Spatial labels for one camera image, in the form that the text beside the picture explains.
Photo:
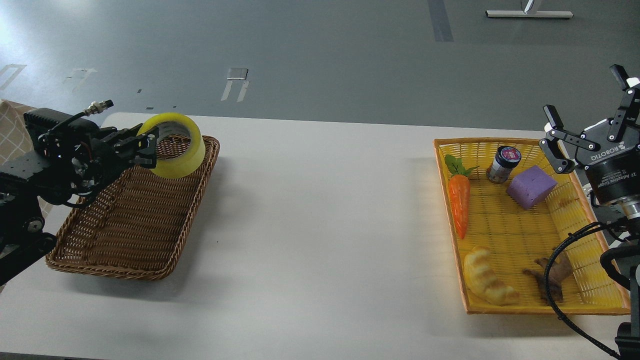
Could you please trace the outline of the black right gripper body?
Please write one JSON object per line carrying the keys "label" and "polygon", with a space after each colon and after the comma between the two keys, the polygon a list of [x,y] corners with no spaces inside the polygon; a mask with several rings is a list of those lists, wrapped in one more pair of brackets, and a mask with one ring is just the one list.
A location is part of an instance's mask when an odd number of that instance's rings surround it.
{"label": "black right gripper body", "polygon": [[599,205],[639,198],[639,126],[606,118],[580,133],[574,159],[585,171]]}

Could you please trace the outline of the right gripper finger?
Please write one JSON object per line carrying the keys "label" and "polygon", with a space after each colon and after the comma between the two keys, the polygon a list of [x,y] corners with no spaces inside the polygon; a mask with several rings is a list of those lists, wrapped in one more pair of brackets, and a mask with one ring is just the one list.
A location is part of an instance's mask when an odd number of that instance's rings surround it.
{"label": "right gripper finger", "polygon": [[640,79],[630,76],[621,64],[610,66],[618,86],[622,90],[620,105],[609,122],[606,139],[610,142],[621,141],[627,129],[638,129]]}
{"label": "right gripper finger", "polygon": [[538,141],[538,146],[553,171],[570,174],[594,162],[591,157],[601,150],[601,145],[588,139],[585,132],[578,134],[566,130],[554,105],[544,105],[542,110],[547,123],[544,126],[545,137]]}

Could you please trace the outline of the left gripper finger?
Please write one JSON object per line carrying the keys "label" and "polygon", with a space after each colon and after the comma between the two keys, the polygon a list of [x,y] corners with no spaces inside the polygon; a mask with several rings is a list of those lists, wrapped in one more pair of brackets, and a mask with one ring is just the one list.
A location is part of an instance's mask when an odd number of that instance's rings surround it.
{"label": "left gripper finger", "polygon": [[151,126],[148,129],[143,125],[127,129],[110,127],[109,130],[113,131],[103,137],[102,141],[117,151],[146,150],[154,146],[159,136],[158,126]]}
{"label": "left gripper finger", "polygon": [[128,137],[118,142],[118,157],[131,166],[155,169],[157,137]]}

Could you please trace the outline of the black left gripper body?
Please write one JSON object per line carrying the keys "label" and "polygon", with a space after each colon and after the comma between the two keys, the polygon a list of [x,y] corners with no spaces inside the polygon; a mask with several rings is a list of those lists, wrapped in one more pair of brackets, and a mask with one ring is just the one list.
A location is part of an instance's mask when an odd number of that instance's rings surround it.
{"label": "black left gripper body", "polygon": [[126,130],[116,127],[100,128],[91,135],[87,146],[80,146],[80,155],[76,155],[78,163],[75,171],[78,177],[75,183],[75,194],[94,198],[103,189],[118,180],[126,170],[124,146]]}

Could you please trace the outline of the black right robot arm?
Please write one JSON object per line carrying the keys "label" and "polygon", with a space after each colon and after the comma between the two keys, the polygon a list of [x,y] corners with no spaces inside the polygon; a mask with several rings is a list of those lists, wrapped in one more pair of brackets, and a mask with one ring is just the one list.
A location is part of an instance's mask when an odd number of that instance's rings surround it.
{"label": "black right robot arm", "polygon": [[[617,360],[637,360],[639,344],[639,79],[620,64],[610,71],[622,90],[614,116],[586,127],[580,133],[567,131],[553,105],[546,105],[548,122],[539,147],[557,174],[582,169],[597,205],[617,205],[621,218],[611,223],[595,221],[567,235],[544,265],[542,286],[546,299],[560,321],[572,331]],[[551,294],[550,273],[557,258],[571,244],[588,235],[606,231],[627,232],[622,244],[604,250],[599,264],[606,275],[630,294],[630,321],[617,330],[617,350],[588,335],[560,310]]]}

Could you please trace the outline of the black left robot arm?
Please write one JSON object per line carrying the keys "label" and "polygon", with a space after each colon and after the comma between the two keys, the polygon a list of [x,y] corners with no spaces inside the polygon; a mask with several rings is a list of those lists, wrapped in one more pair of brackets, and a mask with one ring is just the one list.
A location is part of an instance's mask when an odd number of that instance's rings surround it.
{"label": "black left robot arm", "polygon": [[103,189],[131,167],[157,166],[159,130],[100,127],[89,116],[112,107],[111,100],[94,102],[71,115],[37,108],[23,115],[32,150],[1,166],[2,285],[48,255],[57,245],[44,232],[39,201],[54,206],[86,208]]}

